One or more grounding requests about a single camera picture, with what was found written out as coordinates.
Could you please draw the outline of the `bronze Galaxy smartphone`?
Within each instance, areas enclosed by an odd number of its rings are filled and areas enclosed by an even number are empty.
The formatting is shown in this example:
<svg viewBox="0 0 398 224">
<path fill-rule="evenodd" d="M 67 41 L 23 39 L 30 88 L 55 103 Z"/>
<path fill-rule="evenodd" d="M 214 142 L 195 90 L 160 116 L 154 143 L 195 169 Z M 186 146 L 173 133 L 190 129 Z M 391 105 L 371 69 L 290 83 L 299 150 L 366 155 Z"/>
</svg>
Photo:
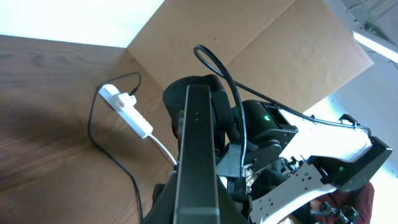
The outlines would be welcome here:
<svg viewBox="0 0 398 224">
<path fill-rule="evenodd" d="M 220 222 L 210 88 L 187 88 L 174 223 Z"/>
</svg>

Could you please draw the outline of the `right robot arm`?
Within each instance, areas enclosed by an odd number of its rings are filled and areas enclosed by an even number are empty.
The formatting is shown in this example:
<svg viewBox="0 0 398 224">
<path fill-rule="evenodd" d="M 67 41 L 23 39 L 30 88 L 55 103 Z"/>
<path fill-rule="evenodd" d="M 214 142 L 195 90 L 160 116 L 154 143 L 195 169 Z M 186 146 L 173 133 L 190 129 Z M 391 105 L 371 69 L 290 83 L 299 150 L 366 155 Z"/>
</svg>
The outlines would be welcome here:
<svg viewBox="0 0 398 224">
<path fill-rule="evenodd" d="M 392 150 L 352 121 L 291 125 L 276 106 L 243 102 L 244 126 L 216 75 L 185 77 L 163 94 L 178 139 L 174 223 L 276 223 L 316 197 L 357 190 Z M 245 166 L 257 171 L 301 154 L 285 182 L 252 199 Z"/>
</svg>

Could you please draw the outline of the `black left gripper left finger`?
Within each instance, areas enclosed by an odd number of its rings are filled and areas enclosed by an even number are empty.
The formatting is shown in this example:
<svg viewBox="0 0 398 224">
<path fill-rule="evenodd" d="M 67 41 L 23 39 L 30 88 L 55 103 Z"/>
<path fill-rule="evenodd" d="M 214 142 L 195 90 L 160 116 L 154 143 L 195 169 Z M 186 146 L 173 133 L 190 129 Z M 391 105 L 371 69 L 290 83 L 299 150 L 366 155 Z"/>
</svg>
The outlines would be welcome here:
<svg viewBox="0 0 398 224">
<path fill-rule="evenodd" d="M 174 218 L 177 173 L 173 172 L 166 184 L 156 184 L 152 194 L 152 207 L 142 224 L 172 224 Z"/>
</svg>

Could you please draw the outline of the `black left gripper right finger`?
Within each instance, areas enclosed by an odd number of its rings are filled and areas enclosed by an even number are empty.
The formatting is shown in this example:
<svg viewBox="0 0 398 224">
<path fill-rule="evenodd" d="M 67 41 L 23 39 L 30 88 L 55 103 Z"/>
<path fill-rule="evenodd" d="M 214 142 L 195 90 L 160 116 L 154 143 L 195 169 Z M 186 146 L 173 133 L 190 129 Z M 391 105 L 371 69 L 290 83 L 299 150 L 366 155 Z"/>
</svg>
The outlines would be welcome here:
<svg viewBox="0 0 398 224">
<path fill-rule="evenodd" d="M 249 224 L 248 220 L 236 207 L 235 202 L 224 187 L 221 179 L 217 177 L 218 204 L 221 224 Z"/>
</svg>

